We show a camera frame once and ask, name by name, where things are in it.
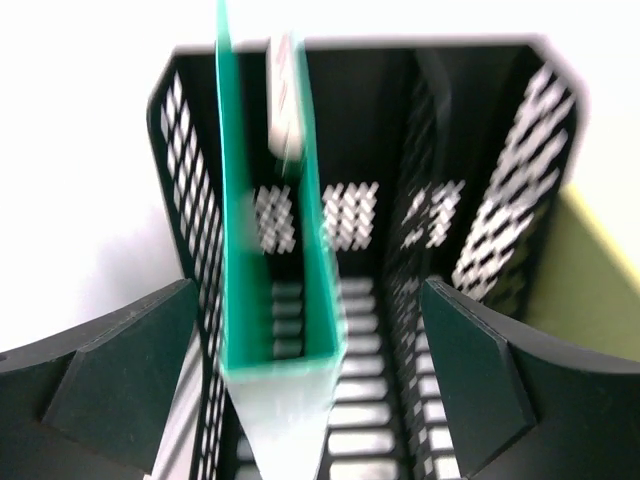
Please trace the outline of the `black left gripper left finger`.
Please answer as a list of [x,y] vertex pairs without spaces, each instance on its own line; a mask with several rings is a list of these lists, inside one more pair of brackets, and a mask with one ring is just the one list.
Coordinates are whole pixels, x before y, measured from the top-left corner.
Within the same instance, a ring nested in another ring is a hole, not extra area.
[[195,285],[1,355],[4,479],[151,473],[195,323]]

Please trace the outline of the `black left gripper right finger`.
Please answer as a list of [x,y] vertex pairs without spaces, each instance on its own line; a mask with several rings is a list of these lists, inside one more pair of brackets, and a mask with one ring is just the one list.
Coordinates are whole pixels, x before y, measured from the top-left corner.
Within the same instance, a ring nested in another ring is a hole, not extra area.
[[462,478],[638,478],[638,362],[545,334],[439,278],[421,305]]

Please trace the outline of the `olive green drawer cabinet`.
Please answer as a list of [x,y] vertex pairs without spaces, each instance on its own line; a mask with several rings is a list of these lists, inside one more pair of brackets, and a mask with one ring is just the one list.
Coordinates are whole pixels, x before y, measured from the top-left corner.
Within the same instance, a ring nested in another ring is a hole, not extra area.
[[575,187],[554,207],[525,322],[580,347],[639,359],[639,270]]

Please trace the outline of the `green clip folder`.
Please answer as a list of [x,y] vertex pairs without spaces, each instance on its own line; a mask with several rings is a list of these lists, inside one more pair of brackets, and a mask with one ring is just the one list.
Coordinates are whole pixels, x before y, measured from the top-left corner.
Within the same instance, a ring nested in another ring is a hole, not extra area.
[[303,43],[256,60],[217,5],[224,278],[219,371],[264,479],[314,479],[345,353],[344,311],[320,198]]

